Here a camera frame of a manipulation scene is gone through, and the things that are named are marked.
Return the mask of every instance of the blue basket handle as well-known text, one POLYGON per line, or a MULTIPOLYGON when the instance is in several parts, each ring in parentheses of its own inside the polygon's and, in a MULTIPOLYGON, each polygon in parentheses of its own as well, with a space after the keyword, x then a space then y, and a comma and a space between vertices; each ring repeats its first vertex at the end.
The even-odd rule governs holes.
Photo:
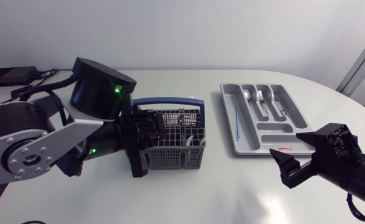
POLYGON ((150 105, 159 103, 172 103, 181 105, 193 105, 198 106, 201 111, 201 128, 205 128, 205 103, 203 100, 181 98, 181 97, 150 97, 134 99, 133 105, 150 105))

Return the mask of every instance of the dishwasher cutlery basket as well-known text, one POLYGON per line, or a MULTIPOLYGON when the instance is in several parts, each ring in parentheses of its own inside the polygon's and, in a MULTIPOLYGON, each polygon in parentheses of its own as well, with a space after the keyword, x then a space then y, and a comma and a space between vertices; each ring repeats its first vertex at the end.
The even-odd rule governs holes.
POLYGON ((158 145, 140 151, 144 170, 199 169, 206 146, 205 111, 202 100, 190 98, 141 98, 134 105, 180 104, 199 106, 198 109, 156 110, 163 115, 166 137, 158 145))

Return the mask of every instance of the black power adapter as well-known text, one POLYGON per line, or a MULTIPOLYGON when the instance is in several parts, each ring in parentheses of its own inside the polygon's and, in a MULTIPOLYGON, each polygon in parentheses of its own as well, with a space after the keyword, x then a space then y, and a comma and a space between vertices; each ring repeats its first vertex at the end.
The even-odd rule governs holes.
POLYGON ((29 85, 36 72, 35 66, 0 68, 0 86, 29 85))

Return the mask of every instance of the gray cutlery tray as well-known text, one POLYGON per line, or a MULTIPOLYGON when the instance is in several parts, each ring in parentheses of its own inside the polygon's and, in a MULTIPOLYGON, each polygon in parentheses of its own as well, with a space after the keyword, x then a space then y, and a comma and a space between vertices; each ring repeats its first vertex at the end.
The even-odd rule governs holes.
POLYGON ((296 133, 309 132, 311 128, 283 85, 221 83, 220 89, 236 154, 269 155, 269 149, 291 155, 314 152, 314 147, 296 138, 296 133), (249 101, 244 90, 250 92, 249 101), (259 90, 267 113, 257 96, 259 90), (278 109, 276 101, 280 102, 284 113, 278 109))

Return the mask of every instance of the white wall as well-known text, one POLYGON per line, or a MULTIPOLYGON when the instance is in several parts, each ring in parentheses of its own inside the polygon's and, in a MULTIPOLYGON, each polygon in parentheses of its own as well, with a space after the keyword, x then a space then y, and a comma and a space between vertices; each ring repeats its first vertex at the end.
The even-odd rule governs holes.
POLYGON ((0 67, 248 68, 336 88, 365 47, 365 1, 0 0, 0 67))

